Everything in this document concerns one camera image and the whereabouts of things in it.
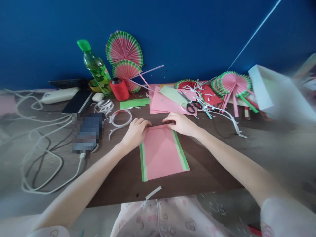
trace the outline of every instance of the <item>scissors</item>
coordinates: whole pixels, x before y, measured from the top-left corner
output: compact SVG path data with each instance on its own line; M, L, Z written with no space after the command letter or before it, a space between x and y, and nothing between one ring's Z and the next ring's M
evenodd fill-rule
M178 93L179 93L180 95L182 95L182 97L185 98L186 101L188 102L188 103L187 103L187 111L188 111L189 113L191 113L191 114L194 114L194 113L195 113L194 107L196 107L196 108L198 108L198 109L202 109L202 108L203 108L202 105L201 105L199 102L189 100L189 99L185 96L185 94L184 94L182 91L181 91L181 93L180 93L180 92L178 92Z

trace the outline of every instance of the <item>blue wall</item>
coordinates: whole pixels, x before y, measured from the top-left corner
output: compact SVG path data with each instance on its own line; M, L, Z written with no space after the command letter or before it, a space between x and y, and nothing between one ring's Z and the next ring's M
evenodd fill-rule
M48 88L49 80L91 77L76 44L87 39L107 62L105 44L116 30L131 33L144 56L148 83L210 79L227 70L276 0L2 1L0 88ZM309 0L283 0L232 69L255 63L274 70L316 51Z

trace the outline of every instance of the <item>white paper box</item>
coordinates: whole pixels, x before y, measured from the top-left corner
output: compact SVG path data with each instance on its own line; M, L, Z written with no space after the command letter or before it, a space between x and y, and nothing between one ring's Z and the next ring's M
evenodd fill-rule
M260 110L276 119L287 116L295 123L301 122L302 119L316 121L315 110L289 77L258 64L248 73Z

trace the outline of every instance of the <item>hand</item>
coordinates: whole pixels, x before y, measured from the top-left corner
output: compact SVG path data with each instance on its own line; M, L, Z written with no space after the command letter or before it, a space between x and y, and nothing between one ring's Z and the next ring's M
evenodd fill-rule
M121 144L130 150L135 149L143 142L147 133L147 129L145 128L148 126L152 126L151 122L148 120L143 118L134 118L134 120L130 123L123 140L121 141Z
M200 127L195 125L184 114L171 112L162 122L175 121L176 124L168 124L168 128L177 131L183 135L194 137Z

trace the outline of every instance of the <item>scissor blade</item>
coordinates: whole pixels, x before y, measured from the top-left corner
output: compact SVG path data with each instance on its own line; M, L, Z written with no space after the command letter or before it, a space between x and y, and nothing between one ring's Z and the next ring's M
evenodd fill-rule
M190 100L185 96L185 94L184 94L183 92L181 92L181 93L178 92L178 93L179 93L180 95L182 95L182 97L185 98L186 101L190 101Z

